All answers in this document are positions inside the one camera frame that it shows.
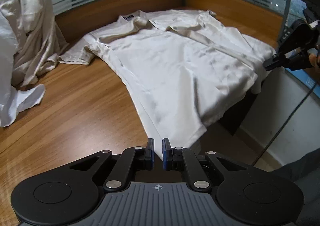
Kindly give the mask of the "right human hand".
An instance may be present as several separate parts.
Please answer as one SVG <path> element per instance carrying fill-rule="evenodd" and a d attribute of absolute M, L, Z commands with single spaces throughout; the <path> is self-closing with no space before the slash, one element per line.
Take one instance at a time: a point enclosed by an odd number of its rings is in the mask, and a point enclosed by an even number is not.
<path fill-rule="evenodd" d="M 319 55 L 319 51 L 317 53 L 317 55 L 313 54 L 313 53 L 310 53 L 309 54 L 309 61 L 311 63 L 311 65 L 319 70 L 319 62 L 320 62 L 320 55 Z"/>

